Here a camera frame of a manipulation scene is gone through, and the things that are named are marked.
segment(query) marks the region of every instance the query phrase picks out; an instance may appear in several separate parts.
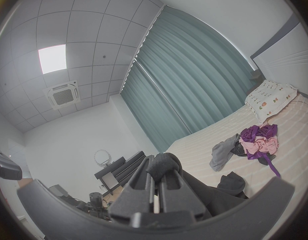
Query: beige bedding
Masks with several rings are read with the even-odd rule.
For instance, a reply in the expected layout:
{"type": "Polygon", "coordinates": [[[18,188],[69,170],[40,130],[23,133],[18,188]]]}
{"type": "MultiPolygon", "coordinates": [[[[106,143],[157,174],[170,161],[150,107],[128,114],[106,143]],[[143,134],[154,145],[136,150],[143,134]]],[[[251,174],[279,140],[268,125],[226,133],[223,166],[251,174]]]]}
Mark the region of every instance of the beige bedding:
{"type": "MultiPolygon", "coordinates": [[[[282,179],[295,186],[295,193],[265,239],[292,213],[308,186],[308,99],[298,94],[279,114],[268,118],[267,121],[269,124],[278,125],[279,148],[272,163],[282,179]]],[[[251,197],[275,176],[269,166],[260,164],[257,159],[247,160],[233,155],[222,170],[215,172],[209,162],[214,145],[254,124],[258,124],[256,117],[244,105],[221,121],[176,140],[167,152],[175,154],[184,170],[209,186],[216,187],[222,175],[235,172],[245,179],[244,192],[251,197]]]]}

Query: smoke detector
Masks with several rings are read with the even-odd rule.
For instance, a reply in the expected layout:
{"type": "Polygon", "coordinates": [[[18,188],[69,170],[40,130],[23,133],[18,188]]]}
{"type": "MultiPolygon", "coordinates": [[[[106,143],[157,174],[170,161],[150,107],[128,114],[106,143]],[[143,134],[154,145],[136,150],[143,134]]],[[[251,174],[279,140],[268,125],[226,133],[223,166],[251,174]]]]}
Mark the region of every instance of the smoke detector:
{"type": "Polygon", "coordinates": [[[54,110],[80,102],[77,81],[70,81],[43,90],[54,110]]]}

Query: window light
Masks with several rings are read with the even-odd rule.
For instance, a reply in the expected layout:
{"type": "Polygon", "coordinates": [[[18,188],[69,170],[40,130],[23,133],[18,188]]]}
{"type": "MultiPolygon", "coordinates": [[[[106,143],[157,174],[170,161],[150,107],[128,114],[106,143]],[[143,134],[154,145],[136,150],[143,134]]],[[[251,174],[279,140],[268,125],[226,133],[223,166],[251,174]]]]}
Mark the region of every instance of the window light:
{"type": "Polygon", "coordinates": [[[67,68],[66,45],[39,49],[38,55],[43,74],[67,68]]]}

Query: white floral pillow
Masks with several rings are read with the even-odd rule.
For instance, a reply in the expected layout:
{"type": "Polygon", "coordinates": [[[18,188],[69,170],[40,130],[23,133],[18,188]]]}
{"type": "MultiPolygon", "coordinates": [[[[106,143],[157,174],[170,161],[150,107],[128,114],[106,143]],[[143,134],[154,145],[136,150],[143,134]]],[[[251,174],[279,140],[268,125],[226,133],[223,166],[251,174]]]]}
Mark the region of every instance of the white floral pillow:
{"type": "Polygon", "coordinates": [[[279,113],[296,97],[297,89],[288,84],[264,80],[259,87],[245,99],[245,104],[252,110],[260,123],[279,113]]]}

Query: mattress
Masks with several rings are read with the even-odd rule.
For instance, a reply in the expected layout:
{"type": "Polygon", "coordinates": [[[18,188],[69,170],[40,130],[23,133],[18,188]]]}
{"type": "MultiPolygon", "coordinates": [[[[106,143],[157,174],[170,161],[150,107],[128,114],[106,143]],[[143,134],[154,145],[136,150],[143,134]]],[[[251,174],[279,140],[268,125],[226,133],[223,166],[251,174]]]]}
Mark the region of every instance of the mattress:
{"type": "MultiPolygon", "coordinates": [[[[298,94],[279,114],[267,121],[278,125],[279,148],[272,163],[281,178],[295,186],[295,192],[284,213],[264,239],[269,238],[288,218],[308,187],[308,99],[298,94]]],[[[223,169],[216,172],[209,162],[213,146],[255,124],[258,124],[256,117],[244,105],[219,122],[176,140],[166,152],[175,154],[184,170],[208,186],[216,187],[222,175],[235,172],[244,178],[244,193],[251,197],[275,176],[269,166],[260,164],[257,159],[248,160],[233,155],[223,169]]]]}

